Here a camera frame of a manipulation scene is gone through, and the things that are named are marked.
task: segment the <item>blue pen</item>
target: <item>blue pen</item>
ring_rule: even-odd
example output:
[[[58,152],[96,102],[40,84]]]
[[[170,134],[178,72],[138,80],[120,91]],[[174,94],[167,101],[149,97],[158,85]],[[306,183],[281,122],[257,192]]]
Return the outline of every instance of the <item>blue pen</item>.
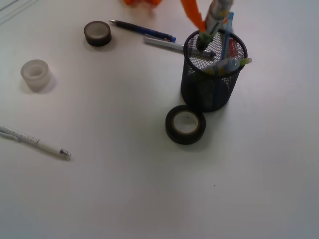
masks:
[[[226,59],[229,47],[229,36],[231,32],[231,26],[233,24],[234,13],[231,11],[228,15],[226,29],[225,29],[225,39],[223,44],[223,50],[221,52],[221,60]]]
[[[110,22],[114,23],[118,27],[125,28],[125,29],[131,30],[131,31],[136,31],[136,32],[139,32],[142,34],[148,34],[148,35],[160,38],[160,39],[167,39],[171,42],[176,41],[176,38],[173,37],[172,35],[168,35],[168,34],[165,34],[165,33],[159,32],[159,31],[154,31],[154,30],[151,30],[151,29],[148,29],[145,27],[137,26],[137,25],[130,24],[127,22],[123,22],[123,21],[110,20]]]

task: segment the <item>pen clip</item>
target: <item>pen clip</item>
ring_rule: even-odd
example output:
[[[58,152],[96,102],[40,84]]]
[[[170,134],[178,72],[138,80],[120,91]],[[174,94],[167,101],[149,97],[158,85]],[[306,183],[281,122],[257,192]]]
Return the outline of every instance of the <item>pen clip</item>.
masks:
[[[4,138],[8,138],[8,139],[12,139],[12,140],[16,140],[17,142],[19,142],[19,138],[14,136],[14,135],[11,135],[11,134],[8,134],[8,133],[4,133],[2,131],[0,131],[0,135]]]

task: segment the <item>pen holder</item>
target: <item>pen holder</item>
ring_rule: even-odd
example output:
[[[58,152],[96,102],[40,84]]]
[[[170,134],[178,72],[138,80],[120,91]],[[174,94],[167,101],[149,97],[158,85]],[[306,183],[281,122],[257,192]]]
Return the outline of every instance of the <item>pen holder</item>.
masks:
[[[219,30],[206,48],[216,53],[214,58],[205,58],[196,55],[196,42],[199,31],[188,37],[184,44],[184,69],[181,80],[181,95],[186,104],[200,112],[212,112],[222,108],[229,100],[235,87],[239,72],[244,66],[239,67],[227,75],[211,75],[201,69],[221,60],[223,49],[224,30]],[[244,43],[235,34],[230,34],[227,58],[247,58],[247,49]]]

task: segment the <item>white table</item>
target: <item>white table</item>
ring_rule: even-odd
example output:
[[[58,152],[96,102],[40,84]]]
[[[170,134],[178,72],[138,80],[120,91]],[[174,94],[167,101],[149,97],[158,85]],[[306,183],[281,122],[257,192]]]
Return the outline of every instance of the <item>white table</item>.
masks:
[[[203,15],[209,2],[199,2]],[[75,158],[0,138],[0,238],[318,238],[319,4],[308,2],[235,2],[234,30],[254,62],[191,146],[164,129],[183,104],[183,55],[115,26],[102,49],[83,34],[91,21],[118,19],[184,43],[195,27],[178,0],[153,10],[27,0],[0,18],[0,123]],[[31,59],[54,76],[42,93],[20,75]]]

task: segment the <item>clear tape roll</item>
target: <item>clear tape roll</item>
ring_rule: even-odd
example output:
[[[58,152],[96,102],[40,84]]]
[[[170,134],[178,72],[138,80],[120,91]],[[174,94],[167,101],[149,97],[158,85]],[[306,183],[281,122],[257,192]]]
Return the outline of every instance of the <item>clear tape roll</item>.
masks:
[[[51,79],[49,66],[42,60],[31,60],[21,68],[21,75],[30,87],[40,88]]]

